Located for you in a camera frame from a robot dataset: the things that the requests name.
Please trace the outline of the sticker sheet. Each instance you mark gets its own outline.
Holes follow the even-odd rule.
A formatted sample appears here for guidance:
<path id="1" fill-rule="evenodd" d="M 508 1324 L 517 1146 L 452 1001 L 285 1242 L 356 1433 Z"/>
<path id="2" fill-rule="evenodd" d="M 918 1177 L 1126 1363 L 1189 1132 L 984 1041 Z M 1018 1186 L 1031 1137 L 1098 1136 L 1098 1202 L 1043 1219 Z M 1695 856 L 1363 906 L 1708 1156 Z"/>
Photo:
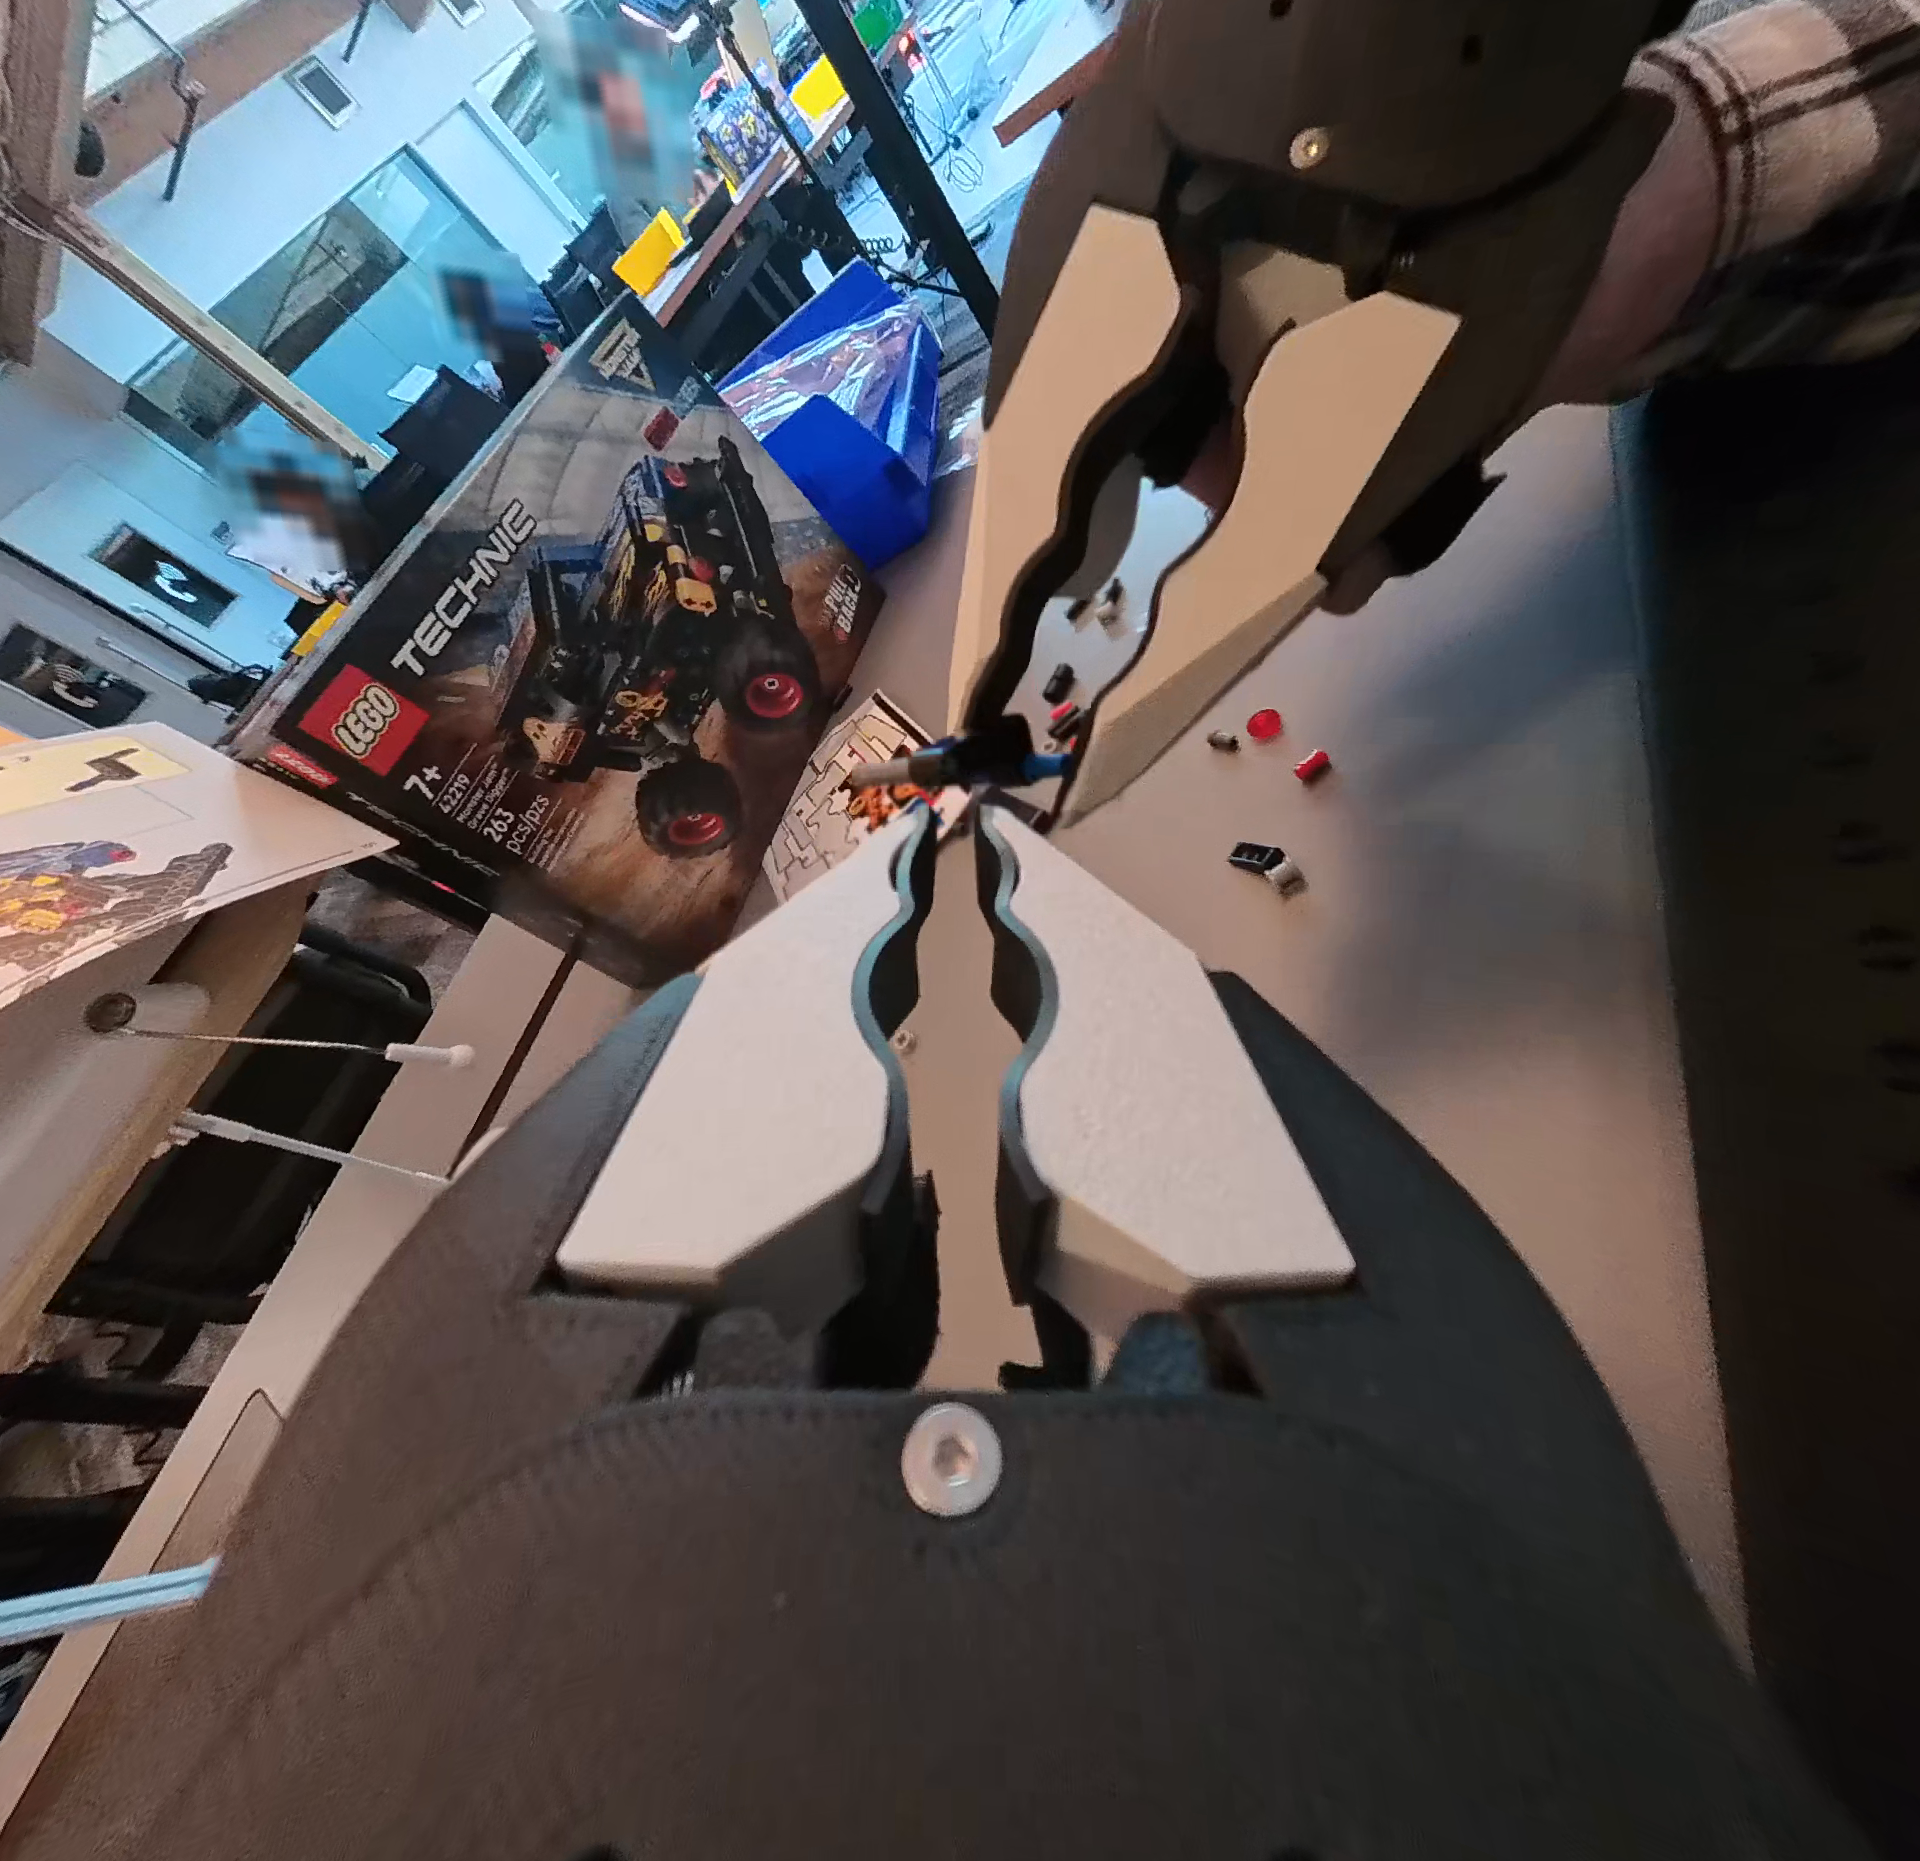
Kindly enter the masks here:
<path id="1" fill-rule="evenodd" d="M 922 790 L 913 783 L 855 783 L 855 773 L 906 758 L 932 744 L 898 702 L 870 696 L 842 708 L 807 753 L 800 780 L 781 815 L 760 873 L 773 904 L 815 884 L 859 852 L 879 831 L 906 811 L 929 811 L 937 838 L 967 811 L 959 789 Z"/>

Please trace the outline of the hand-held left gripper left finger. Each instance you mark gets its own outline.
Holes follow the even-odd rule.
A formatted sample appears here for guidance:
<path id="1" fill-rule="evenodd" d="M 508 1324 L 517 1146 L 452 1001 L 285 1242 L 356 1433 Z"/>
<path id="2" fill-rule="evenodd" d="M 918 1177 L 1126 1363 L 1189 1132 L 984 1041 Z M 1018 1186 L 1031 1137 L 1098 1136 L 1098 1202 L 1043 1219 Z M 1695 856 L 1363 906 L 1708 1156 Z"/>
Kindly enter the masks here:
<path id="1" fill-rule="evenodd" d="M 703 962 L 558 1250 L 572 1287 L 759 1310 L 827 1387 L 916 1385 L 939 1212 L 893 1035 L 919 998 L 937 824 L 865 846 Z"/>

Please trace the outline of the instruction booklet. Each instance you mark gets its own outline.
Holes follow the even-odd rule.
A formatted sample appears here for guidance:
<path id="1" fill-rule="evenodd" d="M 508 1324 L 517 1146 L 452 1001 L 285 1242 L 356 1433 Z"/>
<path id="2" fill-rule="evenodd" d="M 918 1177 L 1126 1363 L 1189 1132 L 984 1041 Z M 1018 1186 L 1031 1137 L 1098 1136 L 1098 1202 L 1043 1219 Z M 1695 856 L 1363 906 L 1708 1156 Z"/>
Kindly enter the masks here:
<path id="1" fill-rule="evenodd" d="M 157 721 L 3 748 L 3 1008 L 396 834 Z"/>

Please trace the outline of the person's right hand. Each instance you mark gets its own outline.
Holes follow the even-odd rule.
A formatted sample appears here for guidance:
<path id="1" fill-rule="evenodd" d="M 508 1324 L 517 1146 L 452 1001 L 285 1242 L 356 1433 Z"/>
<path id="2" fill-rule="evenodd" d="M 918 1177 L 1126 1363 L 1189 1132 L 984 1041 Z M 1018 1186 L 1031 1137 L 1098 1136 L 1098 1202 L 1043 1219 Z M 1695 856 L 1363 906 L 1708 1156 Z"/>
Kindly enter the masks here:
<path id="1" fill-rule="evenodd" d="M 1721 166 L 1680 103 L 1629 189 L 1594 284 L 1533 394 L 1533 410 L 1613 406 L 1638 393 L 1649 360 L 1710 272 L 1721 229 Z"/>

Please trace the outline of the clear acrylic stand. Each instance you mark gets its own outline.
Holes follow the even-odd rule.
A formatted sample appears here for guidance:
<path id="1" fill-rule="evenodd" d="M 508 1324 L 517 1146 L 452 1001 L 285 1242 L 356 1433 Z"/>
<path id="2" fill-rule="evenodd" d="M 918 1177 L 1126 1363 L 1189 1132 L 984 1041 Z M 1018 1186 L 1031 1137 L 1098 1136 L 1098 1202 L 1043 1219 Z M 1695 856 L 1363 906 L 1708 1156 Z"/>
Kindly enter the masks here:
<path id="1" fill-rule="evenodd" d="M 13 1595 L 3 1601 L 3 1647 L 185 1609 L 204 1597 L 218 1562 L 222 1557 L 210 1557 L 143 1576 Z"/>

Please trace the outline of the blue container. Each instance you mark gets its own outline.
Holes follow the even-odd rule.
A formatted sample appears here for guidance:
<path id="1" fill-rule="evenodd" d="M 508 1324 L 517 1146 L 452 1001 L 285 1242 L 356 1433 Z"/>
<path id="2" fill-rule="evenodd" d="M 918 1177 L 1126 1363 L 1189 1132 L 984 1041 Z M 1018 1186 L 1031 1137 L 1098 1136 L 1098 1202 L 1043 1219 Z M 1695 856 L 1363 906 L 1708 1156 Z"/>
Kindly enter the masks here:
<path id="1" fill-rule="evenodd" d="M 866 261 L 719 383 L 720 399 L 870 571 L 932 518 L 943 349 L 918 305 Z"/>

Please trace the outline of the person's right forearm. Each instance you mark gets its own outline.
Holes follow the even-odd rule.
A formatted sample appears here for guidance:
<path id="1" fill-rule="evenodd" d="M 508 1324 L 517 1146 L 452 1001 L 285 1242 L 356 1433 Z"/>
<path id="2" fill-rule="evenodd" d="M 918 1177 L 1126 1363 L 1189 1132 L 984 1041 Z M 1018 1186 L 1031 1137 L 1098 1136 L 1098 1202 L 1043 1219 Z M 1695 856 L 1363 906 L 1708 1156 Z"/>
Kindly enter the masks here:
<path id="1" fill-rule="evenodd" d="M 1915 343 L 1918 0 L 1697 0 L 1645 60 L 1700 115 L 1717 232 L 1618 390 Z"/>

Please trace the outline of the black pole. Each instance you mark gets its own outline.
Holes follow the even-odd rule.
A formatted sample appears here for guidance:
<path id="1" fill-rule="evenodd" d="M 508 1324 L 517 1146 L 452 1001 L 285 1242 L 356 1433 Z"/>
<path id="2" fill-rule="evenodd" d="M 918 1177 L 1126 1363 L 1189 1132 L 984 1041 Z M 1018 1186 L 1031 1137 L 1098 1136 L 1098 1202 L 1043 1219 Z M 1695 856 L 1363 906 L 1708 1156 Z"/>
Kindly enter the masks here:
<path id="1" fill-rule="evenodd" d="M 974 315 L 982 337 L 996 337 L 997 292 L 903 119 L 893 90 L 841 0 L 794 0 L 824 60 L 833 65 L 859 124 L 870 136 L 870 166 L 903 232 L 933 263 Z"/>

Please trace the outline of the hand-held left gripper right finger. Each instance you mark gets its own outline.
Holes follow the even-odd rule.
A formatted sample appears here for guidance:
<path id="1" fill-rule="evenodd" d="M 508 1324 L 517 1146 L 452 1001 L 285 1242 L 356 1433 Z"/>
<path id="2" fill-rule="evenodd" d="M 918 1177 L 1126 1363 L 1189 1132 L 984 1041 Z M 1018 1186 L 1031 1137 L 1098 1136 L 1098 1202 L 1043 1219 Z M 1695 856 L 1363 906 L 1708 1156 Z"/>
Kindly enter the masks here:
<path id="1" fill-rule="evenodd" d="M 974 822 L 990 998 L 996 1235 L 1042 1358 L 1084 1387 L 1149 1316 L 1346 1289 L 1355 1258 L 1208 969 L 1011 811 Z"/>

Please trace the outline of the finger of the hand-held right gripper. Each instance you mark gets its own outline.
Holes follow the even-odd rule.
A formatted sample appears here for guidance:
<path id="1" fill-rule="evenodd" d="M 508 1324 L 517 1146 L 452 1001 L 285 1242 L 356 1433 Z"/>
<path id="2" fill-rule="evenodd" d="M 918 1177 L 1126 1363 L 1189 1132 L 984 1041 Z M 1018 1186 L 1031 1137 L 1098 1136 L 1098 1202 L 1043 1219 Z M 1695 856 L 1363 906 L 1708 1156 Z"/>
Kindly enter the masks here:
<path id="1" fill-rule="evenodd" d="M 1114 575 L 1142 452 L 1180 399 L 1201 313 L 1155 220 L 1106 203 L 1085 212 L 980 437 L 952 733 L 1008 712 L 1047 603 Z"/>
<path id="2" fill-rule="evenodd" d="M 1163 573 L 1133 663 L 1095 697 L 1054 828 L 1126 793 L 1319 605 L 1323 560 L 1457 327 L 1377 292 L 1274 343 L 1241 407 L 1235 493 Z"/>

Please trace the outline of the printed toy box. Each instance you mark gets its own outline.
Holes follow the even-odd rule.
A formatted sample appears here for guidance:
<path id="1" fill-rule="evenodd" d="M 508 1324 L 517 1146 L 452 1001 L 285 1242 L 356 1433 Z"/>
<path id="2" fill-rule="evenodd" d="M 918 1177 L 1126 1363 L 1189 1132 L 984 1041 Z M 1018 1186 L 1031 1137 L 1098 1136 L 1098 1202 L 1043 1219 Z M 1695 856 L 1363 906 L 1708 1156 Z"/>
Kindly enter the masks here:
<path id="1" fill-rule="evenodd" d="M 645 990 L 733 936 L 881 608 L 624 294 L 225 748 Z"/>

